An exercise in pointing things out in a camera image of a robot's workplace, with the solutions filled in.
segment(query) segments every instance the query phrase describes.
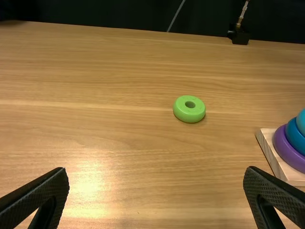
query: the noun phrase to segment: black wall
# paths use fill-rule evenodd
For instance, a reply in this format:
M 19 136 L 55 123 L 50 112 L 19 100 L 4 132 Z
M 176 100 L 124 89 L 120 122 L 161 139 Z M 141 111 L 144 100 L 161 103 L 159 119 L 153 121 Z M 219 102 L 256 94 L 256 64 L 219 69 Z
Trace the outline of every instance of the black wall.
M 0 0 L 0 20 L 18 19 L 166 31 L 181 0 Z M 171 31 L 226 36 L 244 0 L 186 0 Z M 252 39 L 305 43 L 305 0 L 251 0 Z

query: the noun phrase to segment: green ring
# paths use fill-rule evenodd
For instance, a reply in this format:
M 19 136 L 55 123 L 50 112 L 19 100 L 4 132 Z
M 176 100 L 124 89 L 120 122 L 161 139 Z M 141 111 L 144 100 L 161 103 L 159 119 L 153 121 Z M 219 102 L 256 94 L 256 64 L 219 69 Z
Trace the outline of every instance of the green ring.
M 205 105 L 194 96 L 183 95 L 173 104 L 173 113 L 185 123 L 197 123 L 205 116 Z

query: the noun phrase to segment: wooden table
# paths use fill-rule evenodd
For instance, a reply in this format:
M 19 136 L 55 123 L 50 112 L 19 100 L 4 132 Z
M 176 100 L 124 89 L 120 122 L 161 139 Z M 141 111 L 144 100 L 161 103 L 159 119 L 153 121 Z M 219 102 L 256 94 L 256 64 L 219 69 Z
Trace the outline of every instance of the wooden table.
M 174 117 L 184 94 L 203 121 Z M 0 196 L 66 167 L 60 229 L 254 229 L 244 172 L 271 173 L 254 132 L 304 105 L 304 45 L 2 23 Z

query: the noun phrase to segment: cable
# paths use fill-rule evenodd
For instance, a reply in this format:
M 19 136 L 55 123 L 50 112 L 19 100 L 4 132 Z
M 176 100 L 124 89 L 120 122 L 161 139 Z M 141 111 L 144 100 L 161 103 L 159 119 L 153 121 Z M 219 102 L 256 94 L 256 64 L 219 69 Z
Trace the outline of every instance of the cable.
M 181 4 L 180 4 L 179 8 L 178 8 L 177 11 L 176 11 L 175 16 L 174 16 L 173 19 L 172 19 L 172 22 L 171 22 L 170 26 L 169 26 L 168 29 L 167 29 L 167 32 L 169 32 L 169 31 L 171 30 L 172 25 L 173 25 L 173 23 L 175 22 L 175 20 L 176 20 L 176 18 L 177 18 L 177 16 L 178 16 L 178 14 L 179 14 L 179 12 L 180 12 L 180 10 L 181 10 L 183 4 L 185 3 L 185 1 L 186 1 L 186 0 L 182 0 L 182 2 L 181 2 Z

